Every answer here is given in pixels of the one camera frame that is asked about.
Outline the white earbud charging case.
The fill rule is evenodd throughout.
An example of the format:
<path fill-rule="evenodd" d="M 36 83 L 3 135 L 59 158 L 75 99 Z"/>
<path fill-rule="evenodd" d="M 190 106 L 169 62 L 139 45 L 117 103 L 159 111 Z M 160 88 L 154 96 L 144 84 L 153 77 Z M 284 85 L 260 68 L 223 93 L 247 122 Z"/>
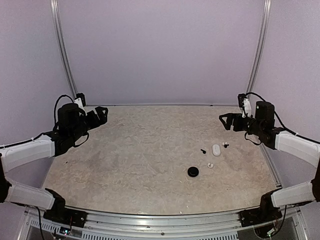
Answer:
<path fill-rule="evenodd" d="M 221 148 L 218 144 L 212 145 L 212 154 L 216 157 L 221 155 Z"/>

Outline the white earbud with black tip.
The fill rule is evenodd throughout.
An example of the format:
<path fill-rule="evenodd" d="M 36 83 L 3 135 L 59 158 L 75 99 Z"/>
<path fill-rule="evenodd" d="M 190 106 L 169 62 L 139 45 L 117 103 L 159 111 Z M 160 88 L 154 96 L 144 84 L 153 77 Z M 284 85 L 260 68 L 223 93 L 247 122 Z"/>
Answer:
<path fill-rule="evenodd" d="M 230 145 L 230 144 L 229 144 L 228 142 L 223 142 L 223 143 L 222 143 L 222 146 L 223 146 L 224 148 L 227 148 L 229 145 Z"/>

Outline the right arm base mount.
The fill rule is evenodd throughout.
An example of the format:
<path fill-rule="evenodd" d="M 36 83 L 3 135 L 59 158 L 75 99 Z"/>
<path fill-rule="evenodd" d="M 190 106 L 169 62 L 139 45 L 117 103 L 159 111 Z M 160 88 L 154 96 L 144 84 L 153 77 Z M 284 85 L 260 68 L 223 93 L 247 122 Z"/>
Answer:
<path fill-rule="evenodd" d="M 239 212 L 240 223 L 243 228 L 275 221 L 276 219 L 281 219 L 282 216 L 278 208 L 267 213 L 263 213 L 259 207 L 245 209 Z"/>

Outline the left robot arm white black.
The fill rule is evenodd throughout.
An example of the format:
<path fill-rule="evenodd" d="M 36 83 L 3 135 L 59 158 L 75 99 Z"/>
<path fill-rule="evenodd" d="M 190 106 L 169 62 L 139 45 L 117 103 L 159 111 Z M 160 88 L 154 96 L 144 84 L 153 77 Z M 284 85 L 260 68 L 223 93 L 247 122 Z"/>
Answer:
<path fill-rule="evenodd" d="M 78 148 L 77 141 L 89 138 L 89 131 L 108 121 L 108 108 L 97 106 L 85 110 L 83 93 L 61 107 L 54 106 L 54 126 L 51 131 L 38 136 L 0 147 L 0 201 L 49 210 L 57 221 L 63 223 L 70 218 L 70 211 L 64 207 L 65 200 L 50 189 L 41 189 L 10 180 L 5 176 L 9 171 L 28 163 L 61 156 L 71 148 Z"/>

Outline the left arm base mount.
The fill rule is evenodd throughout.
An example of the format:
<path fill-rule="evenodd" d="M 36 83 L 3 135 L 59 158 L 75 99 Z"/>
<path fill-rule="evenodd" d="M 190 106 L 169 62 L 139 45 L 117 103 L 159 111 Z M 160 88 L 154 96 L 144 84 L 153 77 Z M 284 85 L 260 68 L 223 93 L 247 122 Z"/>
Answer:
<path fill-rule="evenodd" d="M 81 210 L 75 210 L 71 208 L 50 209 L 46 210 L 43 214 L 43 218 L 70 227 L 83 228 L 88 213 Z"/>

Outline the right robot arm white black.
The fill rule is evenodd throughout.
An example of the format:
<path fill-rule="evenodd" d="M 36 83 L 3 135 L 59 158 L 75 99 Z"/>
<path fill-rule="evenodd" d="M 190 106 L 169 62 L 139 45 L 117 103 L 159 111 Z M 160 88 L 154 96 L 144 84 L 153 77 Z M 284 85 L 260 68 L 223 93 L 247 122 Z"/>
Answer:
<path fill-rule="evenodd" d="M 312 180 L 291 187 L 266 193 L 261 197 L 261 207 L 256 210 L 256 218 L 266 222 L 275 212 L 275 208 L 286 205 L 308 204 L 320 201 L 320 144 L 290 133 L 284 127 L 275 127 L 275 107 L 267 101 L 257 101 L 255 116 L 251 115 L 248 98 L 241 97 L 241 113 L 226 113 L 219 116 L 224 128 L 229 131 L 254 135 L 259 143 L 272 150 L 297 157 L 316 168 Z"/>

